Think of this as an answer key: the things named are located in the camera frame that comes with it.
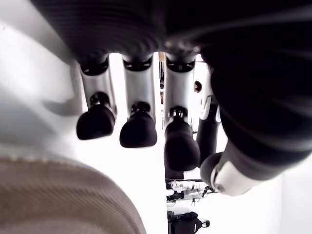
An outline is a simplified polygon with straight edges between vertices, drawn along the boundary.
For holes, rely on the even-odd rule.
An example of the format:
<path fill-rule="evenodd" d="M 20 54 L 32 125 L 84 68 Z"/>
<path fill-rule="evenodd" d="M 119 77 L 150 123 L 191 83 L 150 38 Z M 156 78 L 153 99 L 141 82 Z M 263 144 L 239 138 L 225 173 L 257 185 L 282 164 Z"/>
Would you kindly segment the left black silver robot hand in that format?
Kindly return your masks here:
<path fill-rule="evenodd" d="M 309 0 L 35 0 L 81 63 L 108 53 L 201 54 L 228 137 L 202 179 L 238 196 L 312 151 Z"/>

